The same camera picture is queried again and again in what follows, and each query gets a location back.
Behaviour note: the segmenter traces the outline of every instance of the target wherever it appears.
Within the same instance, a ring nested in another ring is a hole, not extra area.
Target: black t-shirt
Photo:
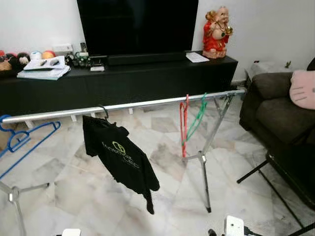
[[[129,138],[129,132],[116,123],[83,116],[83,132],[87,155],[98,155],[117,182],[147,200],[147,210],[154,214],[151,190],[159,189],[159,182],[146,154]]]

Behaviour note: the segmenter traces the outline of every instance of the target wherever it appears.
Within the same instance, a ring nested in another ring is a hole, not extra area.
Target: white wall
[[[202,49],[205,14],[225,5],[234,35],[227,54],[239,61],[235,79],[254,60],[291,60],[306,68],[315,57],[314,0],[199,0],[193,50]],[[84,41],[76,0],[1,0],[0,50],[49,50],[53,44]]]

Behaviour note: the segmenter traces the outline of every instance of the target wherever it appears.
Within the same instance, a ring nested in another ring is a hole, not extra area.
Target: sofa armrest
[[[263,99],[286,97],[291,86],[292,72],[267,73],[254,76],[252,86],[257,88]]]

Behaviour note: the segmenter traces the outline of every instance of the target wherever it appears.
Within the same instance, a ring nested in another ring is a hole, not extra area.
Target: marble floor tile
[[[199,112],[200,101],[189,106],[188,125]],[[236,180],[265,159],[265,147],[239,125],[240,98],[231,106],[206,153],[212,212],[205,208],[205,186],[198,159],[183,162],[179,103],[148,109],[110,111],[109,121],[126,127],[129,138],[147,155],[159,180],[152,191],[155,214],[146,210],[146,200],[117,183],[100,159],[86,155],[82,116],[70,117],[2,181],[9,186],[29,187],[51,182],[48,188],[23,193],[21,209],[28,235],[61,234],[65,228],[80,228],[83,236],[198,236],[212,228],[221,235],[227,215],[240,217],[245,225],[264,236],[286,236],[299,229],[279,198],[259,174],[241,184]],[[200,126],[187,142],[187,156],[195,155],[206,142],[218,118],[209,101]],[[36,121],[41,124],[47,120]],[[18,130],[27,129],[19,124]],[[50,132],[50,127],[32,134],[32,140],[16,153],[0,159],[0,171]],[[262,171],[274,183],[304,224],[315,219],[271,167]],[[19,235],[14,208],[0,192],[0,235]]]

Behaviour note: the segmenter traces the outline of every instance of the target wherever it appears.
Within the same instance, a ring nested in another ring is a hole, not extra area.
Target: black hanger
[[[106,114],[106,116],[104,117],[104,119],[107,121],[107,119],[109,118],[108,111],[107,111],[107,110],[104,108],[104,106],[102,106],[102,105],[99,105],[99,107],[103,108],[103,110],[104,110],[104,112],[105,112],[105,114]]]

